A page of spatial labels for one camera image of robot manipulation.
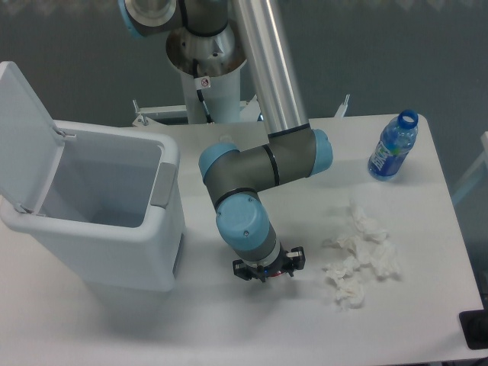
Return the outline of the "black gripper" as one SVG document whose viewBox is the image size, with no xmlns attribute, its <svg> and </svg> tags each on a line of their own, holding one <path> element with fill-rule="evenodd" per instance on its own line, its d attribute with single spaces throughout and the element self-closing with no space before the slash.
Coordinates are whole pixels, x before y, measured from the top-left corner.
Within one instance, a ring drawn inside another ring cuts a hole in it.
<svg viewBox="0 0 488 366">
<path fill-rule="evenodd" d="M 276 271 L 286 271 L 290 277 L 294 276 L 295 271 L 304 269 L 306 256 L 302 246 L 294 247 L 290 251 L 280 248 L 279 253 L 273 261 L 262 261 L 255 265 L 247 265 L 243 260 L 233 261 L 233 273 L 245 281 L 258 279 L 265 283 L 269 275 Z"/>
</svg>

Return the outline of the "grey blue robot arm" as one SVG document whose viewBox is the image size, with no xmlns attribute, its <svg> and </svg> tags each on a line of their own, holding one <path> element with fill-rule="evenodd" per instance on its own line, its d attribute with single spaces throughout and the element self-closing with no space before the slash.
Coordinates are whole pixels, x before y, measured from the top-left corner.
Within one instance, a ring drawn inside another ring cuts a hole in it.
<svg viewBox="0 0 488 366">
<path fill-rule="evenodd" d="M 301 270 L 301 247 L 284 249 L 259 199 L 261 191 L 327 170 L 325 132 L 306 116 L 276 1 L 122 1 L 120 13 L 139 37 L 168 32 L 167 56 L 189 77 L 204 122 L 216 121 L 208 92 L 219 77 L 248 64 L 268 142 L 242 151 L 217 143 L 199 158 L 217 229 L 238 255 L 235 276 L 249 281 Z"/>
</svg>

